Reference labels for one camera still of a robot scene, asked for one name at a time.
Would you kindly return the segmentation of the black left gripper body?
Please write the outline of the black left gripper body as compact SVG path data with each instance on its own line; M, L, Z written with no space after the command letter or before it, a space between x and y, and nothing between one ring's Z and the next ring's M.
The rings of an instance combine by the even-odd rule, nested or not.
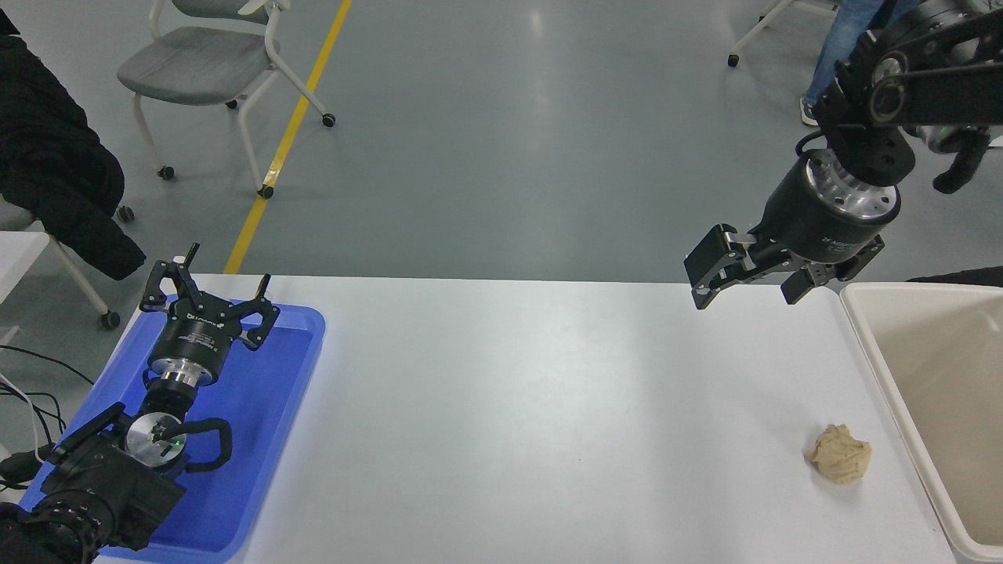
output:
M198 308L190 298L169 305L168 320L154 343L154 370L168 371L169 365L194 362L203 371L221 371L239 332L239 322L221 317L230 301L205 296Z

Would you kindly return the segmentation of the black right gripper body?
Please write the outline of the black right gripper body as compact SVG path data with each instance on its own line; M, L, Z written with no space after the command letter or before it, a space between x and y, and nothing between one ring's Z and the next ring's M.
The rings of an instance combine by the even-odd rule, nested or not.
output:
M838 263L893 218L893 185L860 181L837 160L800 160L768 197L757 235L802 259Z

